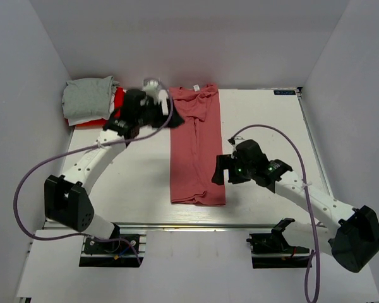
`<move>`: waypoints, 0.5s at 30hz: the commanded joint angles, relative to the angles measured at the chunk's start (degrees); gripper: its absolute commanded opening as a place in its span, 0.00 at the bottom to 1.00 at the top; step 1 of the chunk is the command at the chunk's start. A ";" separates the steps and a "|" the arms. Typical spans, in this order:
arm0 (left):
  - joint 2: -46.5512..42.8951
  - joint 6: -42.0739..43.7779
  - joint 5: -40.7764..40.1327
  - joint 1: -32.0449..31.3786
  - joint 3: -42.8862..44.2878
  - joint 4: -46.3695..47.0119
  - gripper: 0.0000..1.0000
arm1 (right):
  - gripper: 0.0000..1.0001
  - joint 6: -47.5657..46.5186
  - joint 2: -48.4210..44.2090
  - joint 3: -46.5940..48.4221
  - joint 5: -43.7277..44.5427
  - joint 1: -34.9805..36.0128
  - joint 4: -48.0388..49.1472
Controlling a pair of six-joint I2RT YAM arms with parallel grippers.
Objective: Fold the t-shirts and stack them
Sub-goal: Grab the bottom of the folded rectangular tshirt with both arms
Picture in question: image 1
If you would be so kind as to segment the pink t shirt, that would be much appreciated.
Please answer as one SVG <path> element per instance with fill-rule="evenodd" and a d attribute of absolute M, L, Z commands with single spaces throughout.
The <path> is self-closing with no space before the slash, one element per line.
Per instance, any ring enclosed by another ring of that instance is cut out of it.
<path fill-rule="evenodd" d="M 212 183 L 216 157 L 222 154 L 219 89 L 171 88 L 184 124 L 171 129 L 170 194 L 172 203 L 222 206 L 224 186 Z"/>

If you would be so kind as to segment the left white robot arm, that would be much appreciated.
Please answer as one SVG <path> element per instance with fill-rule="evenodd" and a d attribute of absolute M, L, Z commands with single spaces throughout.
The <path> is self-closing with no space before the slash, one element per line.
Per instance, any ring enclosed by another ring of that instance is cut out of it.
<path fill-rule="evenodd" d="M 111 162 L 131 142 L 139 140 L 141 128 L 161 130 L 183 124 L 171 97 L 166 98 L 168 113 L 163 113 L 159 97 L 162 89 L 158 82 L 149 81 L 141 89 L 127 90 L 121 106 L 112 111 L 95 144 L 60 176 L 50 175 L 46 179 L 44 210 L 48 219 L 97 238 L 108 252 L 120 247 L 119 227 L 95 213 L 89 195 Z"/>

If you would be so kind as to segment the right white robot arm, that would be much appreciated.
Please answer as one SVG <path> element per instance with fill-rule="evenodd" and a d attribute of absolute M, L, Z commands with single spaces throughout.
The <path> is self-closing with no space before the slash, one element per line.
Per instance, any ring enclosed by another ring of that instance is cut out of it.
<path fill-rule="evenodd" d="M 231 184 L 254 181 L 303 210 L 312 210 L 323 224 L 314 235 L 311 225 L 284 218 L 269 234 L 250 236 L 253 253 L 288 253 L 294 247 L 319 249 L 346 270 L 358 273 L 379 251 L 379 221 L 374 210 L 368 206 L 355 208 L 307 185 L 290 165 L 269 160 L 257 142 L 242 141 L 234 145 L 231 154 L 218 155 L 214 184 L 224 185 L 225 170 Z"/>

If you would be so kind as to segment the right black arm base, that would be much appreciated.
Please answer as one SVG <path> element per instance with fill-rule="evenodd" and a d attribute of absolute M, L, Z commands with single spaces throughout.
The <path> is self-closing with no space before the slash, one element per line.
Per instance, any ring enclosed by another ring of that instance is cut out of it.
<path fill-rule="evenodd" d="M 246 242 L 250 246 L 253 269 L 307 268 L 311 250 L 291 246 L 283 236 L 286 228 L 295 222 L 282 219 L 269 233 L 250 234 Z"/>

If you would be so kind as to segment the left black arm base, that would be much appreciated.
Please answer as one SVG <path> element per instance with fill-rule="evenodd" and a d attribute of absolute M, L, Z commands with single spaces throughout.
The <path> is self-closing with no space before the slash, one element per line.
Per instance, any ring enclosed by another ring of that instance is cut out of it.
<path fill-rule="evenodd" d="M 145 256 L 144 230 L 122 230 L 124 241 L 102 243 L 84 238 L 79 267 L 81 268 L 139 268 Z"/>

